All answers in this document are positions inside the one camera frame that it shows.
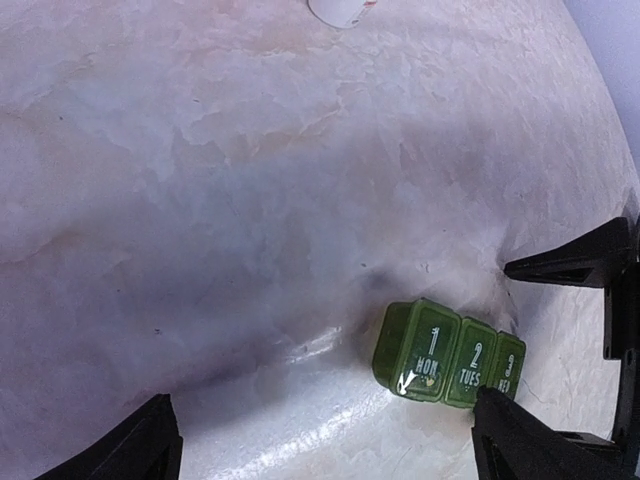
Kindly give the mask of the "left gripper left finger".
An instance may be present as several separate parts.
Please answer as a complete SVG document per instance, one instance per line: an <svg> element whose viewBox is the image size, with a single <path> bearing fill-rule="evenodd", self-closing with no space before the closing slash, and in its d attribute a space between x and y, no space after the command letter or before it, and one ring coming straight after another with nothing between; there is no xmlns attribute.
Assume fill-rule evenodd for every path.
<svg viewBox="0 0 640 480"><path fill-rule="evenodd" d="M157 394L42 479L177 479L183 437L168 394Z"/></svg>

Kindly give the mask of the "green weekly pill organizer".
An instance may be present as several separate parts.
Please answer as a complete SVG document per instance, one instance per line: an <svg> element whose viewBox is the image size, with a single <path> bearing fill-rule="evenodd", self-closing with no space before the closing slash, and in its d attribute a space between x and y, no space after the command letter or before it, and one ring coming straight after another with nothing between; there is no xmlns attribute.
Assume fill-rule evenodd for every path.
<svg viewBox="0 0 640 480"><path fill-rule="evenodd" d="M525 357L518 337L419 299L387 306L372 370L394 395L471 409L483 386L513 399Z"/></svg>

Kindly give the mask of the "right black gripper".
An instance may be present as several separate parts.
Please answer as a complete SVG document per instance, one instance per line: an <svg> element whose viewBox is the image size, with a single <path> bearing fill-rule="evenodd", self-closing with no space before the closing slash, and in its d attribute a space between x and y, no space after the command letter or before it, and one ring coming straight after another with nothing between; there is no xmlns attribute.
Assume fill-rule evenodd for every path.
<svg viewBox="0 0 640 480"><path fill-rule="evenodd" d="M612 440L639 448L639 194L620 216L543 253L508 262L516 281L604 288L604 358L620 362Z"/></svg>

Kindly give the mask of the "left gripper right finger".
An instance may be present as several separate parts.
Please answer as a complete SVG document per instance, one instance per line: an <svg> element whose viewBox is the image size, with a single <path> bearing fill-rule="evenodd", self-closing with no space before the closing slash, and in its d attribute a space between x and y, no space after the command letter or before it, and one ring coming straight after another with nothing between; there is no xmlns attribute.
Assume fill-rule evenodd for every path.
<svg viewBox="0 0 640 480"><path fill-rule="evenodd" d="M555 431L495 388L478 390L472 440L480 479L623 479L621 449Z"/></svg>

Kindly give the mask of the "white pill bottle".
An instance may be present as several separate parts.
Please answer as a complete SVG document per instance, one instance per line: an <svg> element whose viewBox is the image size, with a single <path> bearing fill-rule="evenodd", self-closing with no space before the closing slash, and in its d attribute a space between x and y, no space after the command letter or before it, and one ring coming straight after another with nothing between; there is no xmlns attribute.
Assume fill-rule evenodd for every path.
<svg viewBox="0 0 640 480"><path fill-rule="evenodd" d="M377 5L376 0L308 0L311 12L325 24L349 29L358 25Z"/></svg>

